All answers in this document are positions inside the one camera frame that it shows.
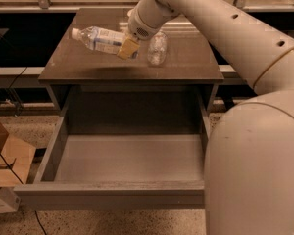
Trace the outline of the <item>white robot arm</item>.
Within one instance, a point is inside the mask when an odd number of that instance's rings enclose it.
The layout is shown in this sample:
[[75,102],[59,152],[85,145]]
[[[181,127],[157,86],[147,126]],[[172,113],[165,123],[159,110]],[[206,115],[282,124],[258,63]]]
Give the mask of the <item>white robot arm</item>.
[[254,92],[210,134],[207,235],[294,235],[294,38],[223,0],[140,0],[129,34],[147,40],[178,15]]

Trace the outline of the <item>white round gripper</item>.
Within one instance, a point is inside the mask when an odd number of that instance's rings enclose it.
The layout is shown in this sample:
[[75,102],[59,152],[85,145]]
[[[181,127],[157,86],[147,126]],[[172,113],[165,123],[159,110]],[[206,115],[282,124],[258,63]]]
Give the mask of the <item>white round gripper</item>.
[[[160,30],[159,28],[153,28],[142,21],[136,9],[130,10],[128,16],[128,30],[133,36],[140,40],[149,40]],[[122,43],[117,56],[124,60],[134,58],[139,47],[139,42],[135,38],[127,36]]]

